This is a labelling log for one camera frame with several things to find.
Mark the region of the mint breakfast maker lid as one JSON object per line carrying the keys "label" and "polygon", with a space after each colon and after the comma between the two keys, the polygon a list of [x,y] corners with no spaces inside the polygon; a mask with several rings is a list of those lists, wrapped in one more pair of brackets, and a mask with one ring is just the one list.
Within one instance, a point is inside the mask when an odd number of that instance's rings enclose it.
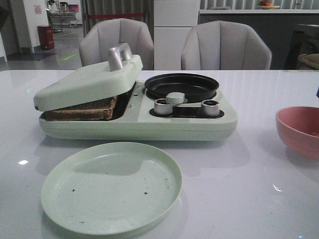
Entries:
{"label": "mint breakfast maker lid", "polygon": [[41,112],[80,105],[128,92],[143,64],[139,55],[119,62],[121,56],[77,69],[56,83],[40,90],[33,98]]}

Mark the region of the bread slice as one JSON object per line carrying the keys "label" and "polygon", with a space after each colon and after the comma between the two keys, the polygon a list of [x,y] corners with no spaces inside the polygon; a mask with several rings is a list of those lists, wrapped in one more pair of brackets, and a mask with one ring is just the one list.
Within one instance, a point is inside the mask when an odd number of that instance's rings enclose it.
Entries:
{"label": "bread slice", "polygon": [[86,109],[86,110],[54,110],[44,113],[50,121],[71,120],[109,120],[113,116],[113,109]]}
{"label": "bread slice", "polygon": [[101,100],[96,100],[88,103],[83,103],[75,106],[70,106],[70,109],[76,110],[89,110],[89,109],[107,109],[112,110],[114,109],[117,103],[118,96],[113,96],[110,98],[105,98]]}

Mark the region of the mint green breakfast maker base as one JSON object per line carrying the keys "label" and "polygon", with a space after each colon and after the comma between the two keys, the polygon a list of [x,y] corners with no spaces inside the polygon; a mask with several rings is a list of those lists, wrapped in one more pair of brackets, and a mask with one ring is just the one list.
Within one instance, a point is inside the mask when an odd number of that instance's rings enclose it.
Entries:
{"label": "mint green breakfast maker base", "polygon": [[39,117],[40,127],[48,136],[62,139],[102,140],[190,140],[212,141],[229,137],[237,126],[238,116],[223,93],[219,102],[220,118],[160,118],[150,114],[154,107],[146,96],[143,82],[137,82],[124,114],[114,120],[47,121]]}

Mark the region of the left silver control knob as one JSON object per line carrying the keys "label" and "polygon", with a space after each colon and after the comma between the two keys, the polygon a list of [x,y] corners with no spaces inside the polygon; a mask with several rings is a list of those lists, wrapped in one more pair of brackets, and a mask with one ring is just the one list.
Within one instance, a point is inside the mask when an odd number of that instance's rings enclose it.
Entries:
{"label": "left silver control knob", "polygon": [[156,99],[154,101],[154,112],[157,115],[170,115],[172,105],[166,102],[166,99]]}

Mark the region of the silver control knob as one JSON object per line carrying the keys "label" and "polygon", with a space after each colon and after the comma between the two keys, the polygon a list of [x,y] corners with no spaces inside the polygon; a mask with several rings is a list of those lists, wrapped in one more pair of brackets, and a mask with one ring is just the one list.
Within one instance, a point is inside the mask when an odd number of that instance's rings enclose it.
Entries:
{"label": "silver control knob", "polygon": [[214,100],[204,100],[201,102],[200,112],[207,117],[216,117],[220,113],[219,102]]}
{"label": "silver control knob", "polygon": [[166,99],[156,99],[154,101],[154,112],[157,115],[170,115],[172,105],[166,102]]}

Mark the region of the right silver control knob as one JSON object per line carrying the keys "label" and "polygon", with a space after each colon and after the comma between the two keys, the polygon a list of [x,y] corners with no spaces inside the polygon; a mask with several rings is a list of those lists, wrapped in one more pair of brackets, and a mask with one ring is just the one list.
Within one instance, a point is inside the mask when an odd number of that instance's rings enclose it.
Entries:
{"label": "right silver control knob", "polygon": [[207,117],[216,117],[220,113],[219,102],[214,100],[204,100],[201,102],[200,112]]}

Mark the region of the mint green round plate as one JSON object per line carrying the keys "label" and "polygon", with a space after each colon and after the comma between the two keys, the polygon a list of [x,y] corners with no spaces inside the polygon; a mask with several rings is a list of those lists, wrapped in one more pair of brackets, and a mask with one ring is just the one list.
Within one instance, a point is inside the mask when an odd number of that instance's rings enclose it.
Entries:
{"label": "mint green round plate", "polygon": [[181,188],[181,169],[169,154],[147,144],[112,142],[60,162],[44,181],[41,202],[67,230],[122,239],[160,222]]}

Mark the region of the right grey upholstered chair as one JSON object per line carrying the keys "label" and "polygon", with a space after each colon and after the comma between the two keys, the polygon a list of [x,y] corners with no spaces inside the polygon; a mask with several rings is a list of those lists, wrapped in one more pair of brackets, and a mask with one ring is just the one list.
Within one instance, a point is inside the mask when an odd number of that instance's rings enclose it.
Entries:
{"label": "right grey upholstered chair", "polygon": [[191,28],[182,53],[182,70],[269,70],[272,52],[250,26],[211,21]]}

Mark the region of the grey upholstered chair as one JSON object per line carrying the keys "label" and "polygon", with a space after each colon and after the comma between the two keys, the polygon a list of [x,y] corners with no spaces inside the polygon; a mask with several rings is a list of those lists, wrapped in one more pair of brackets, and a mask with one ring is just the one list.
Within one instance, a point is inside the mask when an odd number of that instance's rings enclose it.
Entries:
{"label": "grey upholstered chair", "polygon": [[182,53],[182,70],[269,70],[272,52],[250,26],[211,21],[191,28]]}
{"label": "grey upholstered chair", "polygon": [[99,22],[88,32],[79,47],[82,66],[108,61],[109,49],[122,42],[141,57],[143,70],[153,69],[154,43],[148,26],[126,18]]}

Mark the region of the left grey upholstered chair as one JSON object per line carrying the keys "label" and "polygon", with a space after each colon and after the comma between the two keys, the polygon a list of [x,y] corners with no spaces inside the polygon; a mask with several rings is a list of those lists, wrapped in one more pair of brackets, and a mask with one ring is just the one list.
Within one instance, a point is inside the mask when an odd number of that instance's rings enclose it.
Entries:
{"label": "left grey upholstered chair", "polygon": [[143,70],[153,69],[154,43],[148,26],[126,18],[99,22],[88,32],[79,47],[82,66],[108,61],[109,49],[122,42],[141,57]]}

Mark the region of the white refrigerator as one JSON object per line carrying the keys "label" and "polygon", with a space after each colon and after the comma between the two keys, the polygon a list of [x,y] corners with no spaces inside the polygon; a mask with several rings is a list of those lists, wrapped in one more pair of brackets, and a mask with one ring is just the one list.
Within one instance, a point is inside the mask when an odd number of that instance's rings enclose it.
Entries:
{"label": "white refrigerator", "polygon": [[197,25],[200,1],[154,1],[154,69],[180,70],[181,53],[191,28]]}

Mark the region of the pink plastic bowl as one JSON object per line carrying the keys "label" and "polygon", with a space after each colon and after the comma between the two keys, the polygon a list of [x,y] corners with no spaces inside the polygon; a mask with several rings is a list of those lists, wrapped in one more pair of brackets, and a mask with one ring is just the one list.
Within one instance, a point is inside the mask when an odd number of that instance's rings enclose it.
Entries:
{"label": "pink plastic bowl", "polygon": [[277,133],[292,151],[310,159],[319,158],[319,109],[287,107],[276,112]]}

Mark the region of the red trash bin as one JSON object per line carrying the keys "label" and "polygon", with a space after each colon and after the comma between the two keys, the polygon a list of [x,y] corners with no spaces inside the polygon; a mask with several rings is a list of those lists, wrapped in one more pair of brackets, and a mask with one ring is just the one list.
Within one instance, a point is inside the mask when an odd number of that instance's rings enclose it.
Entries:
{"label": "red trash bin", "polygon": [[52,27],[49,25],[40,25],[37,27],[40,47],[42,50],[50,50],[54,48],[54,39]]}

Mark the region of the fruit bowl on counter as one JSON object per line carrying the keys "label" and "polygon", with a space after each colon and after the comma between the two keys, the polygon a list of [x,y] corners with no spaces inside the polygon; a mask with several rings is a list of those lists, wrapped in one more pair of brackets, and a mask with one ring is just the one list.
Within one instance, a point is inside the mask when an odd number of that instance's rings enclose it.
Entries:
{"label": "fruit bowl on counter", "polygon": [[257,4],[257,8],[263,9],[263,10],[279,9],[280,7],[281,7],[280,5],[274,5],[268,0],[261,0]]}

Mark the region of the dark grey kitchen counter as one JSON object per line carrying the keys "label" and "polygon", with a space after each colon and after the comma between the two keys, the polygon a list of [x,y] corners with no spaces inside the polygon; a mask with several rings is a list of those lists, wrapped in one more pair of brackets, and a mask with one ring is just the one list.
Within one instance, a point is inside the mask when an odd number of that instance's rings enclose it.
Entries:
{"label": "dark grey kitchen counter", "polygon": [[272,52],[270,69],[299,69],[298,56],[319,52],[319,11],[200,10],[198,23],[230,21],[252,27]]}

